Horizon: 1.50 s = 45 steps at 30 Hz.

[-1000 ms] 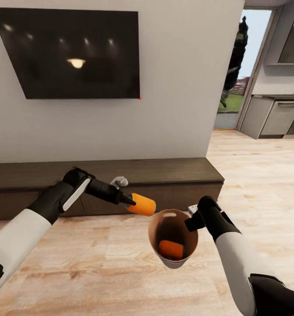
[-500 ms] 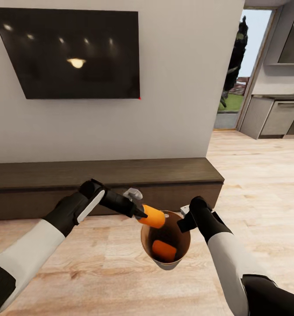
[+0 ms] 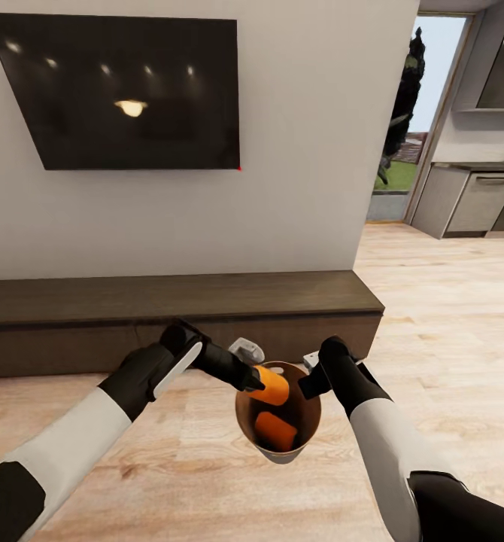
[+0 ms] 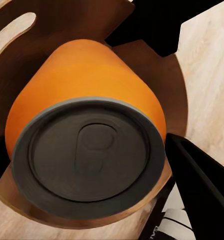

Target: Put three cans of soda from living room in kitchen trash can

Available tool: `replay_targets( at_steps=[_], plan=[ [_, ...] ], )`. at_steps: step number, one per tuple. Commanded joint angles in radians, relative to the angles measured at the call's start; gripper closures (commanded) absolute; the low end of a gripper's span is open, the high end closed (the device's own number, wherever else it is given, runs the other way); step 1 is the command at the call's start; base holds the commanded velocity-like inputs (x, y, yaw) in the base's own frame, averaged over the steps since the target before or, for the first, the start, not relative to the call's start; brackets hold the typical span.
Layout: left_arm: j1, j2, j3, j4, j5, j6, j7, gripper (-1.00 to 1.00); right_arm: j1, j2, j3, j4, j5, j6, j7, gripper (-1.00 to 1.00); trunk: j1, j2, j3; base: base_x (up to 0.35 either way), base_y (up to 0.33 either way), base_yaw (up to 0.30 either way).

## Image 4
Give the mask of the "trash can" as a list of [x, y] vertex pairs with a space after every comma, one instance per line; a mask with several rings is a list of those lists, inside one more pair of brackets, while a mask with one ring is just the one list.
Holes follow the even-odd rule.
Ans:
[[[0, 4], [0, 31], [25, 13], [35, 13], [32, 25], [0, 50], [0, 136], [13, 103], [49, 56], [61, 45], [80, 39], [110, 48], [157, 97], [166, 122], [166, 133], [186, 138], [188, 93], [176, 53], [161, 57], [144, 40], [111, 47], [105, 39], [133, 12], [131, 0], [7, 0]], [[0, 200], [35, 222], [70, 230], [94, 229], [125, 219], [148, 204], [172, 175], [165, 154], [163, 172], [152, 191], [140, 202], [118, 214], [90, 220], [57, 217], [35, 207], [19, 191], [11, 163], [0, 178]]]

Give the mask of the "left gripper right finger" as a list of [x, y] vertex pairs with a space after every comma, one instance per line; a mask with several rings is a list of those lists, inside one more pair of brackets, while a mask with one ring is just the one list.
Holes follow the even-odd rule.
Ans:
[[224, 240], [224, 166], [172, 133], [165, 153], [196, 240]]

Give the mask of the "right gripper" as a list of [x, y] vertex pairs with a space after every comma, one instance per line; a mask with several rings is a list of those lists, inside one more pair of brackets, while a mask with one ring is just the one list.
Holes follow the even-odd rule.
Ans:
[[131, 0], [134, 12], [106, 39], [111, 47], [144, 40], [162, 58], [178, 49], [181, 24], [224, 0]]

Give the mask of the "can of soda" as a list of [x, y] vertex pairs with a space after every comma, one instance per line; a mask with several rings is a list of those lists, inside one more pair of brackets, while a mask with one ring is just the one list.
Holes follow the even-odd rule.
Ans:
[[147, 84], [110, 48], [59, 46], [16, 98], [6, 150], [14, 181], [40, 210], [73, 220], [123, 212], [155, 187], [166, 122]]

